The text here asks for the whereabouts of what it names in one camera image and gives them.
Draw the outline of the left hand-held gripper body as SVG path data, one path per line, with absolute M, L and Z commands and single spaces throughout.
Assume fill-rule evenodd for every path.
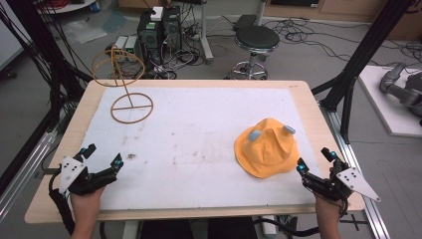
M 87 195 L 116 181 L 117 174 L 109 174 L 106 169 L 97 173 L 88 173 L 88 167 L 76 161 L 73 157 L 66 156 L 61 165 L 61 180 L 59 192 L 69 190 L 78 195 Z

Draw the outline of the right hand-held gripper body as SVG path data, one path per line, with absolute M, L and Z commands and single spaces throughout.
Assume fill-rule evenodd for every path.
M 357 192 L 377 202 L 381 201 L 363 175 L 342 160 L 337 165 L 332 164 L 329 178 L 320 178 L 310 171 L 309 178 L 309 181 L 302 180 L 303 186 L 329 200 L 345 201 L 352 192 Z

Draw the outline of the orange hat with grey ears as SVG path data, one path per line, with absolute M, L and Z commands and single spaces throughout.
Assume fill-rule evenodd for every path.
M 263 119 L 236 138 L 235 157 L 246 172 L 258 178 L 287 173 L 300 159 L 295 133 L 276 119 Z

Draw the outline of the wooden ring hat stand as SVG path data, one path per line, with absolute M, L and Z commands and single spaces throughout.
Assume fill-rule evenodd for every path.
M 125 63 L 135 63 L 138 70 L 129 77 L 124 72 Z M 101 80 L 98 69 L 110 66 L 111 76 Z M 111 104 L 109 112 L 111 117 L 120 123 L 132 124 L 146 120 L 154 110 L 153 99 L 145 93 L 131 92 L 129 86 L 139 81 L 146 67 L 142 60 L 135 54 L 112 45 L 95 56 L 92 63 L 92 75 L 94 81 L 106 88 L 122 88 L 123 93 Z

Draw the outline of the person's right hand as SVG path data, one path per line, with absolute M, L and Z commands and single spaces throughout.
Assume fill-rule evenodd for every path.
M 342 201 L 329 200 L 316 193 L 316 219 L 318 222 L 337 222 L 342 210 Z

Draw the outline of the person's left hand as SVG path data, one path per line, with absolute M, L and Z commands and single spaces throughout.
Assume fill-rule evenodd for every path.
M 78 227 L 93 226 L 98 219 L 101 208 L 101 197 L 105 188 L 102 187 L 94 193 L 87 195 L 71 195 L 75 222 Z

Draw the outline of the white power strip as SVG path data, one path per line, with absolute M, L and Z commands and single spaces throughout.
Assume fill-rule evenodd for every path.
M 264 216 L 262 216 L 262 219 L 274 220 L 274 216 L 273 215 L 264 215 Z M 277 236 L 276 226 L 272 223 L 263 222 L 262 223 L 262 230 L 263 230 L 263 235 L 266 238 L 275 238 Z

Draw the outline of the white table mat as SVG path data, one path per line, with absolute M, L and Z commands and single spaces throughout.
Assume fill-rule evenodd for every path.
M 124 165 L 102 197 L 104 210 L 198 209 L 313 203 L 292 170 L 259 179 L 237 162 L 236 138 L 265 118 L 295 130 L 300 156 L 313 173 L 317 160 L 287 89 L 144 88 L 152 114 L 124 110 L 111 117 L 117 88 L 105 89 L 83 144 L 94 144 L 89 171 L 98 172 L 120 155 Z

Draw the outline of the silver device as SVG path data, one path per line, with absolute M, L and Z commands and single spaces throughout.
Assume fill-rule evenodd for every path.
M 119 36 L 114 45 L 121 50 L 134 53 L 137 38 L 135 36 Z

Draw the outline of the wooden table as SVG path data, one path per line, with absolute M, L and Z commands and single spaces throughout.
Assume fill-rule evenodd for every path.
M 321 154 L 324 147 L 336 152 L 338 146 L 325 121 L 319 105 L 304 81 L 231 81 L 231 80 L 141 80 L 130 85 L 131 92 L 140 92 L 144 88 L 267 88 L 287 89 L 291 92 L 298 114 L 308 135 L 309 144 L 314 152 L 319 169 L 316 175 L 327 177 L 330 164 Z M 103 93 L 107 89 L 96 82 L 88 84 L 80 103 L 67 127 L 61 143 L 52 159 L 51 164 L 58 166 L 66 156 L 74 156 L 84 145 L 86 131 L 100 104 Z M 99 219 L 101 221 L 117 220 L 154 220 L 170 218 L 210 218 L 241 215 L 270 215 L 270 214 L 299 214 L 312 213 L 315 202 L 300 205 L 283 206 L 243 206 L 217 207 L 198 209 L 137 209 L 137 210 L 104 210 L 101 207 Z

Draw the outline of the black computer tower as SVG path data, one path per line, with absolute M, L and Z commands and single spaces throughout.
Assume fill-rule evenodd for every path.
M 143 13 L 140 16 L 137 35 L 143 53 L 149 57 L 158 58 L 163 41 L 162 23 L 160 21 L 152 21 L 149 13 Z
M 180 29 L 181 15 L 180 7 L 173 6 L 166 8 L 163 12 L 163 28 L 166 37 L 165 42 L 167 46 L 174 50 L 181 49 L 181 29 Z

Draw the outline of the black round stool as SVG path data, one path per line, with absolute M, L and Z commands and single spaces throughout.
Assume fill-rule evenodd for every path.
M 257 59 L 266 58 L 278 48 L 279 35 L 265 26 L 247 26 L 236 32 L 235 43 L 249 53 L 249 60 L 237 63 L 231 69 L 231 78 L 233 80 L 266 80 L 269 73 L 262 64 L 257 62 Z

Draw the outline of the white box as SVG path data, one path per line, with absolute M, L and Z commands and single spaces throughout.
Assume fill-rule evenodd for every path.
M 161 21 L 163 16 L 163 8 L 161 6 L 154 6 L 151 10 L 150 20 L 151 21 Z

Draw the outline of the grey desk leg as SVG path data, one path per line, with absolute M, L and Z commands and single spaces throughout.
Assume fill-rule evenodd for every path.
M 210 44 L 207 39 L 207 0 L 200 0 L 201 4 L 201 33 L 200 43 L 203 49 L 204 60 L 207 65 L 211 64 L 214 60 Z

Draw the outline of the aluminium rail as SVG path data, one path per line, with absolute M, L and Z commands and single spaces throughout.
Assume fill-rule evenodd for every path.
M 55 129 L 50 132 L 46 131 L 35 145 L 31 147 L 29 154 L 23 161 L 23 165 L 17 171 L 5 192 L 0 196 L 0 223 L 7 217 L 18 197 L 41 166 L 42 161 L 53 150 L 53 144 L 57 140 L 57 136 L 58 132 Z
M 338 151 L 342 154 L 343 158 L 350 166 L 353 166 L 359 172 L 362 172 L 352 146 L 348 144 L 340 134 L 340 118 L 337 113 L 331 113 L 326 109 L 321 109 L 321 113 L 324 116 L 328 127 L 330 128 L 330 131 L 338 146 Z M 377 208 L 376 201 L 370 199 L 367 196 L 361 196 L 361 199 L 364 202 L 364 214 L 367 218 L 368 225 L 374 238 L 391 239 L 381 214 Z

